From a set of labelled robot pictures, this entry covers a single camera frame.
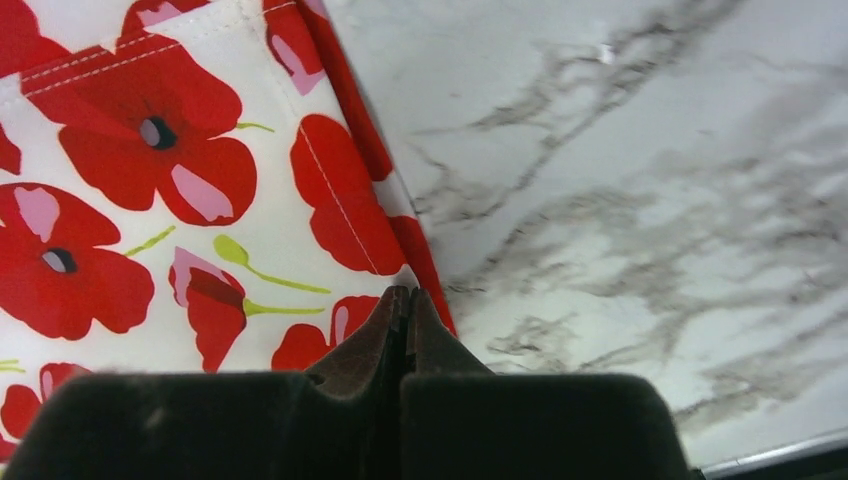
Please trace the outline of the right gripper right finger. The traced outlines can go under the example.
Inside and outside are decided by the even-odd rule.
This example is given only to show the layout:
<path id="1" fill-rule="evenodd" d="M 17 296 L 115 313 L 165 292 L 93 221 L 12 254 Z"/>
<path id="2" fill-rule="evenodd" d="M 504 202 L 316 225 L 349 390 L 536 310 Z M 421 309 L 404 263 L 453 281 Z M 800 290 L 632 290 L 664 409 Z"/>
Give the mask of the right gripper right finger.
<path id="1" fill-rule="evenodd" d="M 405 479 L 686 479 L 670 411 L 627 374 L 496 374 L 442 324 L 409 307 L 401 383 Z"/>

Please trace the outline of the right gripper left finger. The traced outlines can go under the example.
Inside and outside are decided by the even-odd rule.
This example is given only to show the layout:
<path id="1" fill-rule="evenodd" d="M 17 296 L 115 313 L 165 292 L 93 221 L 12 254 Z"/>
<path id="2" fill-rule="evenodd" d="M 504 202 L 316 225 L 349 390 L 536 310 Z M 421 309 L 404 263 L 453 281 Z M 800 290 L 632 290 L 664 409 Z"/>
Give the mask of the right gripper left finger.
<path id="1" fill-rule="evenodd" d="M 18 445 L 7 479 L 397 479 L 410 292 L 303 372 L 83 374 Z"/>

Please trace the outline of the red poppy print cloth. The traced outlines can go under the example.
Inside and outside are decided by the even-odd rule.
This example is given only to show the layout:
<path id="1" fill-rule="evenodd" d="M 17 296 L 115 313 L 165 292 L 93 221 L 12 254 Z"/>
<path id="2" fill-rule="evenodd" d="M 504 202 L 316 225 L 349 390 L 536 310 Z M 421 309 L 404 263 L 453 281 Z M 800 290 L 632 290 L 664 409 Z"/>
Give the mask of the red poppy print cloth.
<path id="1" fill-rule="evenodd" d="M 68 379 L 302 370 L 451 315 L 321 1 L 1 5 L 1 458 Z"/>

